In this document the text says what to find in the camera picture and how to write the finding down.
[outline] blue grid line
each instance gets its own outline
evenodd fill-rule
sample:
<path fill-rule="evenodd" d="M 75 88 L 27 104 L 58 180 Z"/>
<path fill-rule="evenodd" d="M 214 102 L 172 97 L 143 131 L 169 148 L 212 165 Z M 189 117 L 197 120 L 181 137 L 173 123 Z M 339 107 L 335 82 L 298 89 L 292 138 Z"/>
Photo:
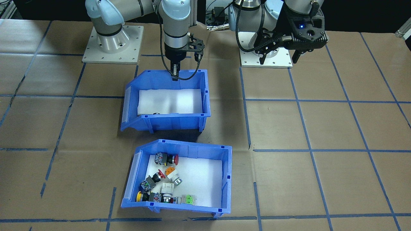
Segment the blue grid line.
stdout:
<path fill-rule="evenodd" d="M 411 213 L 396 213 L 397 217 L 411 217 Z M 349 218 L 349 217 L 392 217 L 391 213 L 364 213 L 364 214 L 330 214 L 331 218 Z M 318 219 L 327 218 L 326 215 L 289 215 L 289 216 L 261 216 L 262 220 L 278 220 L 278 219 Z M 214 220 L 257 220 L 257 217 L 196 217 L 190 218 L 192 221 L 214 221 Z M 0 223 L 48 223 L 48 222 L 159 222 L 162 221 L 158 217 L 148 218 L 92 218 L 92 219 L 49 219 L 49 218 L 34 218 L 34 219 L 0 219 Z"/>
<path fill-rule="evenodd" d="M 256 182 L 254 182 L 254 195 L 255 195 L 255 198 L 256 198 L 258 227 L 259 227 L 259 231 L 263 231 L 263 225 L 261 224 L 260 202 L 258 200 L 258 191 L 257 191 L 257 183 Z"/>
<path fill-rule="evenodd" d="M 298 100 L 298 95 L 297 95 L 296 86 L 294 85 L 293 76 L 292 76 L 291 71 L 290 71 L 289 68 L 288 68 L 288 74 L 289 74 L 289 76 L 290 76 L 291 85 L 293 86 L 294 95 L 296 96 L 296 100 Z M 310 143 L 310 141 L 309 141 L 309 137 L 308 137 L 308 133 L 307 133 L 307 128 L 306 128 L 306 126 L 305 126 L 304 117 L 303 117 L 303 115 L 302 115 L 301 106 L 300 106 L 300 102 L 299 102 L 299 101 L 297 101 L 297 107 L 298 107 L 298 111 L 300 112 L 302 127 L 304 128 L 304 134 L 305 134 L 305 138 L 306 138 L 306 140 L 307 140 L 307 145 L 308 145 L 308 148 L 310 149 L 309 153 L 310 153 L 310 156 L 311 156 L 312 165 L 313 165 L 313 167 L 314 167 L 315 176 L 316 176 L 316 178 L 317 178 L 318 187 L 319 187 L 319 189 L 320 189 L 321 198 L 322 198 L 322 200 L 323 200 L 324 209 L 325 209 L 325 211 L 326 211 L 327 220 L 328 220 L 328 225 L 329 225 L 329 227 L 330 227 L 330 231 L 333 231 L 332 223 L 331 223 L 331 218 L 330 218 L 330 213 L 329 213 L 329 211 L 328 211 L 328 206 L 327 206 L 327 202 L 326 202 L 326 197 L 324 196 L 323 186 L 321 185 L 320 176 L 319 176 L 319 174 L 318 174 L 317 165 L 316 165 L 316 163 L 315 163 L 314 154 L 313 154 L 312 149 L 311 149 L 311 143 Z"/>
<path fill-rule="evenodd" d="M 284 220 L 284 219 L 318 219 L 327 218 L 327 215 L 297 215 L 297 216 L 262 216 L 263 220 Z"/>
<path fill-rule="evenodd" d="M 136 65 L 136 72 L 134 72 L 134 78 L 136 78 L 136 77 L 137 77 L 137 73 L 138 73 L 138 71 L 139 71 L 139 66 L 138 66 L 138 65 Z"/>
<path fill-rule="evenodd" d="M 28 71 L 30 70 L 31 66 L 33 65 L 34 59 L 36 58 L 36 55 L 37 55 L 37 53 L 39 52 L 40 47 L 42 46 L 42 44 L 43 44 L 43 42 L 44 42 L 44 39 L 46 38 L 46 34 L 47 34 L 47 32 L 49 31 L 49 29 L 50 29 L 51 22 L 52 22 L 52 21 L 50 21 L 50 22 L 48 23 L 48 26 L 47 26 L 47 28 L 46 28 L 46 31 L 44 32 L 43 37 L 42 37 L 42 39 L 40 40 L 39 45 L 37 46 L 36 52 L 34 53 L 34 55 L 33 55 L 32 59 L 31 59 L 29 65 L 28 65 L 28 67 L 27 67 L 27 69 L 26 69 L 26 71 L 25 71 L 25 73 L 24 73 L 23 78 L 21 79 L 20 83 L 17 85 L 17 88 L 16 88 L 16 90 L 14 91 L 14 94 L 13 94 L 12 98 L 10 99 L 9 106 L 7 107 L 5 113 L 4 113 L 4 115 L 3 115 L 3 117 L 2 117 L 2 119 L 1 119 L 1 121 L 0 121 L 0 127 L 3 125 L 3 122 L 4 122 L 4 120 L 6 119 L 6 116 L 9 114 L 10 108 L 12 107 L 12 103 L 13 103 L 14 98 L 16 97 L 16 94 L 17 94 L 18 89 L 20 88 L 21 84 L 23 83 L 24 79 L 26 78 L 26 76 L 27 76 L 27 74 L 28 74 Z"/>
<path fill-rule="evenodd" d="M 114 199 L 115 199 L 115 192 L 117 191 L 116 187 L 113 187 L 113 194 L 111 195 L 111 203 L 110 203 L 110 212 L 109 217 L 106 225 L 106 231 L 110 230 L 110 222 L 111 222 L 111 215 L 113 214 L 113 207 L 114 207 Z"/>
<path fill-rule="evenodd" d="M 328 100 L 328 99 L 245 99 L 246 101 L 275 101 L 275 102 L 321 102 L 321 103 L 367 103 L 367 104 L 396 104 L 396 101 L 365 101 L 365 100 Z M 411 104 L 409 101 L 399 103 Z"/>
<path fill-rule="evenodd" d="M 331 59 L 332 65 L 334 66 L 335 73 L 337 74 L 338 80 L 339 80 L 339 82 L 340 82 L 340 84 L 341 84 L 341 87 L 342 87 L 342 89 L 343 89 L 343 91 L 344 91 L 345 97 L 347 98 L 347 100 L 349 100 L 348 94 L 347 94 L 347 92 L 346 92 L 346 90 L 345 90 L 345 87 L 344 87 L 344 85 L 343 85 L 343 83 L 342 83 L 341 76 L 339 75 L 339 72 L 338 72 L 338 70 L 337 70 L 337 66 L 336 66 L 335 63 L 334 63 L 334 60 L 333 60 L 332 55 L 331 55 L 331 52 L 330 52 L 330 50 L 328 49 L 328 46 L 327 46 L 327 45 L 326 45 L 326 49 L 327 49 L 327 52 L 328 52 L 328 56 L 329 56 L 330 59 Z M 360 126 L 360 124 L 359 124 L 359 122 L 358 122 L 358 119 L 357 119 L 357 116 L 356 116 L 356 114 L 355 114 L 355 112 L 354 112 L 353 106 L 351 105 L 350 102 L 348 103 L 348 105 L 350 106 L 351 113 L 353 114 L 354 120 L 355 120 L 355 122 L 356 122 L 356 124 L 357 124 L 357 127 L 358 127 L 358 130 L 359 130 L 359 132 L 360 132 L 361 138 L 363 139 L 365 148 L 367 149 L 369 159 L 370 159 L 370 161 L 371 161 L 372 167 L 374 168 L 375 174 L 376 174 L 376 176 L 377 176 L 377 178 L 378 178 L 378 182 L 379 182 L 379 184 L 380 184 L 380 186 L 381 186 L 381 190 L 382 190 L 383 193 L 384 193 L 384 197 L 385 197 L 385 199 L 386 199 L 386 201 L 387 201 L 388 207 L 390 208 L 391 215 L 392 215 L 392 217 L 394 218 L 394 221 L 395 221 L 395 224 L 397 225 L 398 231 L 401 231 L 401 228 L 400 228 L 399 223 L 398 223 L 398 221 L 397 221 L 397 217 L 395 216 L 395 213 L 394 213 L 394 209 L 393 209 L 393 207 L 392 207 L 392 205 L 391 205 L 390 200 L 388 199 L 388 196 L 387 196 L 387 193 L 386 193 L 386 191 L 385 191 L 384 185 L 383 185 L 382 180 L 381 180 L 381 178 L 380 178 L 380 175 L 379 175 L 379 173 L 378 173 L 378 171 L 377 171 L 377 167 L 375 166 L 374 160 L 373 160 L 372 155 L 371 155 L 371 152 L 370 152 L 370 150 L 369 150 L 369 148 L 368 148 L 367 141 L 365 140 L 363 131 L 362 131 L 361 126 Z"/>
<path fill-rule="evenodd" d="M 393 98 L 394 98 L 395 102 L 397 103 L 397 106 L 398 106 L 399 110 L 401 111 L 402 116 L 404 116 L 405 120 L 407 121 L 407 123 L 408 123 L 408 127 L 410 127 L 410 128 L 411 128 L 410 122 L 408 121 L 407 116 L 405 115 L 404 111 L 402 110 L 402 108 L 401 108 L 401 106 L 400 106 L 400 104 L 399 104 L 399 102 L 398 102 L 397 98 L 396 98 L 396 97 L 395 97 L 395 95 L 394 95 L 394 92 L 392 91 L 392 89 L 391 89 L 390 85 L 388 84 L 388 81 L 387 81 L 387 79 L 385 78 L 384 73 L 383 73 L 383 71 L 382 71 L 382 70 L 381 70 L 381 68 L 380 68 L 380 65 L 378 65 L 378 62 L 377 62 L 377 60 L 375 59 L 374 55 L 372 54 L 371 49 L 369 48 L 369 46 L 368 46 L 367 42 L 365 41 L 365 38 L 364 38 L 363 34 L 362 34 L 362 33 L 360 33 L 360 35 L 361 35 L 361 38 L 362 38 L 362 39 L 363 39 L 363 41 L 364 41 L 365 46 L 367 47 L 367 49 L 368 49 L 368 51 L 369 51 L 369 53 L 370 53 L 370 55 L 371 55 L 372 59 L 374 60 L 375 65 L 377 65 L 377 68 L 378 68 L 378 70 L 380 71 L 381 76 L 382 76 L 382 77 L 383 77 L 383 79 L 384 79 L 384 82 L 386 83 L 386 85 L 387 85 L 388 89 L 390 90 L 391 95 L 393 96 Z"/>
<path fill-rule="evenodd" d="M 240 67 L 240 80 L 241 80 L 242 99 L 243 99 L 243 104 L 244 104 L 245 126 L 247 128 L 248 149 L 250 149 L 250 147 L 251 147 L 251 135 L 250 135 L 250 126 L 249 126 L 249 123 L 248 123 L 247 103 L 245 102 L 244 80 L 242 78 L 242 69 L 241 69 L 241 67 Z"/>
<path fill-rule="evenodd" d="M 73 102 L 74 102 L 75 95 L 76 95 L 77 90 L 78 90 L 78 88 L 79 88 L 81 78 L 83 77 L 83 72 L 84 72 L 84 69 L 85 69 L 85 65 L 86 65 L 86 63 L 83 63 L 83 68 L 81 69 L 80 76 L 79 76 L 79 79 L 78 79 L 77 84 L 76 84 L 76 88 L 74 89 L 74 92 L 73 92 L 73 95 L 72 95 L 72 99 L 71 99 L 71 101 L 70 101 L 69 108 L 67 109 L 67 113 L 66 113 L 66 116 L 65 116 L 65 118 L 64 118 L 63 125 L 61 126 L 61 130 L 60 130 L 60 133 L 59 133 L 59 135 L 58 135 L 57 142 L 56 142 L 56 144 L 55 144 L 55 148 L 54 148 L 54 151 L 53 151 L 53 155 L 51 156 L 51 160 L 50 160 L 50 163 L 49 163 L 49 165 L 48 165 L 48 169 L 47 169 L 47 173 L 46 173 L 46 177 L 45 177 L 45 182 L 43 183 L 42 189 L 41 189 L 41 191 L 40 191 L 40 196 L 41 196 L 42 198 L 43 198 L 44 190 L 45 190 L 45 188 L 46 188 L 46 182 L 48 181 L 48 177 L 50 176 L 51 167 L 52 167 L 53 162 L 54 162 L 54 157 L 55 157 L 55 155 L 56 155 L 56 152 L 57 152 L 57 149 L 58 149 L 58 145 L 60 144 L 60 139 L 61 139 L 61 137 L 63 136 L 63 131 L 64 131 L 64 128 L 66 127 L 67 120 L 68 120 L 68 118 L 69 118 L 69 114 L 70 114 L 70 111 L 71 111 L 72 106 L 73 106 Z"/>
<path fill-rule="evenodd" d="M 254 152 L 401 152 L 411 153 L 411 150 L 384 149 L 253 149 Z"/>
<path fill-rule="evenodd" d="M 0 52 L 0 55 L 34 55 L 34 53 Z"/>
<path fill-rule="evenodd" d="M 13 95 L 0 95 L 4 97 L 10 97 Z M 71 98 L 72 95 L 15 95 L 15 97 L 50 97 L 50 98 Z M 124 96 L 113 96 L 113 95 L 75 95 L 75 98 L 94 98 L 94 99 L 124 99 Z"/>
<path fill-rule="evenodd" d="M 0 151 L 7 151 L 7 152 L 18 152 L 18 151 L 46 152 L 46 151 L 48 151 L 48 148 L 0 148 Z"/>
<path fill-rule="evenodd" d="M 35 55 L 36 53 L 0 52 L 0 55 Z M 37 55 L 83 56 L 84 54 L 37 53 Z"/>
<path fill-rule="evenodd" d="M 0 120 L 0 127 L 3 125 L 3 122 L 4 122 L 4 120 L 6 119 L 6 116 L 7 116 L 7 114 L 9 113 L 10 108 L 11 108 L 11 103 L 9 103 L 9 105 L 7 106 L 7 109 L 6 109 L 6 111 L 4 112 L 3 117 L 2 117 L 1 120 Z"/>
<path fill-rule="evenodd" d="M 189 217 L 190 220 L 192 221 L 231 221 L 231 220 L 257 220 L 257 217 L 255 216 L 245 216 L 245 217 L 219 217 L 219 218 L 214 218 L 214 217 Z"/>
<path fill-rule="evenodd" d="M 39 53 L 38 55 L 83 56 L 84 54 Z"/>
<path fill-rule="evenodd" d="M 124 96 L 98 96 L 98 95 L 76 95 L 76 98 L 92 98 L 92 99 L 124 99 Z"/>

